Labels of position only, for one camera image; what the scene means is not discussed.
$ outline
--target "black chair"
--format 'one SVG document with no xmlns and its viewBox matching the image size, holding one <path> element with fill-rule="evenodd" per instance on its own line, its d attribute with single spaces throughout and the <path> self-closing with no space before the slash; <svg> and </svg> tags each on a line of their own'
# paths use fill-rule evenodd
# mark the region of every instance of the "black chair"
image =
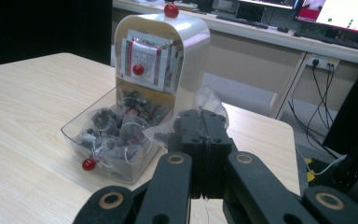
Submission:
<svg viewBox="0 0 358 224">
<path fill-rule="evenodd" d="M 0 64 L 70 52 L 110 64 L 112 0 L 0 0 Z"/>
</svg>

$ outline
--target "wall socket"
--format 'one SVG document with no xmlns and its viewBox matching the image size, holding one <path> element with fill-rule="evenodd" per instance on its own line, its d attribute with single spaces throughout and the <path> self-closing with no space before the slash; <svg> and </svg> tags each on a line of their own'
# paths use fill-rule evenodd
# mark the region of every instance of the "wall socket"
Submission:
<svg viewBox="0 0 358 224">
<path fill-rule="evenodd" d="M 330 58 L 318 54 L 311 54 L 310 58 L 308 59 L 307 65 L 313 66 L 313 60 L 317 59 L 319 61 L 316 67 L 329 70 L 329 64 L 334 65 L 334 70 L 337 69 L 339 59 Z"/>
</svg>

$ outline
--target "monitor screen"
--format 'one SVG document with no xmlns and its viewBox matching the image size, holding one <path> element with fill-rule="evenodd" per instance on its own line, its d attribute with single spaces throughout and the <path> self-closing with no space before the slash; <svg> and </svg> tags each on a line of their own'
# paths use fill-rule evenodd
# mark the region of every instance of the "monitor screen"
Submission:
<svg viewBox="0 0 358 224">
<path fill-rule="evenodd" d="M 358 0 L 304 0 L 296 19 L 358 32 Z"/>
<path fill-rule="evenodd" d="M 254 3 L 266 7 L 281 7 L 287 9 L 294 9 L 298 0 L 237 0 L 240 2 Z"/>
</svg>

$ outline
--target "wooden table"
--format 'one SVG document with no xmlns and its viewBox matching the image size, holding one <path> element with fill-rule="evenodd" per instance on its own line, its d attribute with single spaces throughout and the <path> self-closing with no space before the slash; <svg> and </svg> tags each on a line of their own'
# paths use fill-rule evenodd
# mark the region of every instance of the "wooden table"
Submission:
<svg viewBox="0 0 358 224">
<path fill-rule="evenodd" d="M 120 185 L 86 173 L 73 160 L 61 127 L 115 87 L 115 68 L 72 54 L 0 65 L 0 223 L 70 223 L 96 190 Z M 227 108 L 227 132 L 299 193 L 292 128 Z M 161 150 L 135 185 L 153 174 Z M 220 200 L 192 203 L 192 223 L 225 223 Z"/>
</svg>

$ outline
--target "red knob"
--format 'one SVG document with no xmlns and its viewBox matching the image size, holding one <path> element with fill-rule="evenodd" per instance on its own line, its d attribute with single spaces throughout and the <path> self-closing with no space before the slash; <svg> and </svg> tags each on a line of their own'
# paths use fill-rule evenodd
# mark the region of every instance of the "red knob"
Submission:
<svg viewBox="0 0 358 224">
<path fill-rule="evenodd" d="M 179 15 L 179 7 L 174 3 L 165 5 L 164 14 L 166 17 L 176 18 Z"/>
<path fill-rule="evenodd" d="M 85 171 L 92 171 L 95 168 L 96 164 L 97 162 L 95 160 L 93 160 L 92 158 L 88 158 L 83 161 L 81 166 Z"/>
<path fill-rule="evenodd" d="M 145 71 L 144 67 L 138 63 L 136 65 L 134 65 L 132 68 L 132 72 L 137 76 L 140 76 L 141 74 L 143 74 L 144 71 Z"/>
</svg>

